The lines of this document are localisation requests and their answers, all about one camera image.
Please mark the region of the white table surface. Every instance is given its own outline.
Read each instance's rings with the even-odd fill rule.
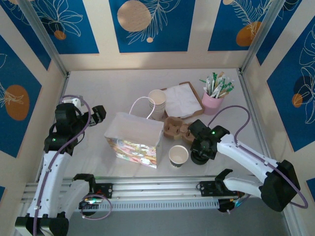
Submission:
[[[217,153],[215,160],[205,165],[196,165],[189,158],[180,168],[171,166],[168,151],[173,145],[190,147],[182,140],[163,137],[163,154],[158,160],[157,169],[126,161],[115,156],[108,145],[104,133],[116,112],[129,112],[133,102],[141,96],[147,96],[151,90],[168,88],[181,82],[190,81],[200,98],[204,83],[212,73],[224,71],[235,80],[235,89],[225,97],[222,108],[230,105],[247,107],[236,69],[167,69],[167,70],[107,70],[73,71],[70,74],[65,94],[82,95],[90,107],[103,105],[107,111],[106,119],[94,127],[89,127],[85,138],[75,149],[65,172],[65,178],[72,178],[79,173],[94,174],[95,177],[175,177],[217,175],[229,168],[242,173],[249,173],[244,167],[225,155]],[[135,106],[134,115],[146,117],[150,113],[148,101],[143,99]],[[185,120],[192,122],[200,119],[207,124],[213,116],[201,115]],[[245,111],[231,108],[221,113],[210,127],[221,125],[234,134],[247,119]],[[252,122],[243,129],[238,139],[244,144],[261,152]]]

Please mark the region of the cream wall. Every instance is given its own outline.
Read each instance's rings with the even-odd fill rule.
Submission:
[[[262,66],[259,66],[255,58],[244,74],[260,109],[262,125],[265,128],[269,147],[277,160],[286,159],[293,164],[301,185],[301,191],[309,202],[308,209],[295,207],[297,218],[302,220],[302,225],[306,226],[306,235],[314,235],[315,232],[315,202],[306,184],[306,180],[315,177],[315,142],[297,152],[293,151],[268,88],[267,79],[314,16],[314,0],[303,0]],[[299,197],[295,197],[294,201],[302,203]]]
[[[14,227],[25,184],[34,182],[64,79],[54,63],[45,70],[1,7],[0,22],[0,35],[42,85],[18,157],[0,151],[0,185],[6,188],[0,203],[0,235],[7,236]]]
[[[187,52],[120,54],[107,0],[83,0],[99,55],[61,55],[69,71],[240,67],[247,51],[208,52],[221,0],[196,0]]]

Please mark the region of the white napkin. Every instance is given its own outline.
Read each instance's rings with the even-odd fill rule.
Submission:
[[[186,118],[202,109],[189,84],[170,87],[164,92],[169,117]]]

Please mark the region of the metal frame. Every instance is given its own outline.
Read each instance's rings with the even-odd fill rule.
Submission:
[[[59,53],[51,40],[50,36],[48,35],[44,25],[40,21],[38,15],[36,14],[32,4],[28,0],[17,0],[19,7],[24,14],[25,18],[29,22],[31,28],[35,32],[36,36],[38,37],[39,41],[47,51],[50,58],[55,62],[57,68],[60,72],[67,77],[67,70],[60,59]]]
[[[274,0],[271,3],[271,6],[270,6],[265,18],[262,21],[262,24],[259,27],[259,30],[257,31],[256,36],[253,39],[250,48],[248,49],[248,53],[244,59],[244,62],[243,62],[242,68],[241,68],[241,74],[244,74],[244,72],[248,68],[248,65],[250,64],[252,59],[256,56],[262,42],[265,40],[267,33],[269,32],[272,24],[274,23],[280,10],[282,9],[285,1],[286,0]]]

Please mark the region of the pink cup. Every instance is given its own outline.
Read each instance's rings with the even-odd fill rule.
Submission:
[[[206,115],[215,115],[220,108],[221,103],[223,102],[223,98],[213,98],[210,97],[207,92],[203,93],[202,97],[202,104],[205,106],[205,112]]]

